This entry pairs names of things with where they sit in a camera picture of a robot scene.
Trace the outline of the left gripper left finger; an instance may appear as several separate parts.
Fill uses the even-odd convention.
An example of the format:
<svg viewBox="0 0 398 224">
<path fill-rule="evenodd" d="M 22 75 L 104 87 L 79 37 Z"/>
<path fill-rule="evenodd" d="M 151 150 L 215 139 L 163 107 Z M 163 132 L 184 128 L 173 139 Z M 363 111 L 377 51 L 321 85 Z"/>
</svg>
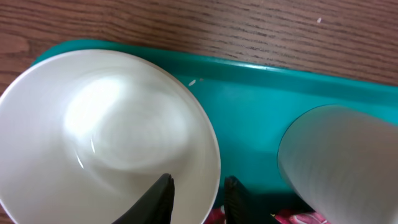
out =
<svg viewBox="0 0 398 224">
<path fill-rule="evenodd" d="M 171 224 L 174 197 L 174 179 L 170 174 L 162 174 L 113 224 Z"/>
</svg>

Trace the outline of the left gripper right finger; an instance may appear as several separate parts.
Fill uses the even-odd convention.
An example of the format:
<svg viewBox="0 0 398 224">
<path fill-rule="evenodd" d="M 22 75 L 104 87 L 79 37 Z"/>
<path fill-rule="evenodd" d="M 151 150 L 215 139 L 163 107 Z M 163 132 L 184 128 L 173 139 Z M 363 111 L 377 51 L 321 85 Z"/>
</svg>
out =
<svg viewBox="0 0 398 224">
<path fill-rule="evenodd" d="M 235 176 L 224 180 L 224 211 L 227 224 L 279 224 Z"/>
</svg>

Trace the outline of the white bowl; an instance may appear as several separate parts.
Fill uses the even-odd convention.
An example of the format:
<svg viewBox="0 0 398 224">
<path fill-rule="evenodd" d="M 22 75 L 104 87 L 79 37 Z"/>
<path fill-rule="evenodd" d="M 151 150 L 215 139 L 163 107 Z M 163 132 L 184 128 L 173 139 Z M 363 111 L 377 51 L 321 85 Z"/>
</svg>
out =
<svg viewBox="0 0 398 224">
<path fill-rule="evenodd" d="M 112 223 L 166 173 L 172 223 L 203 223 L 220 172 L 201 104 L 134 55 L 59 54 L 1 95 L 1 205 L 15 223 Z"/>
</svg>

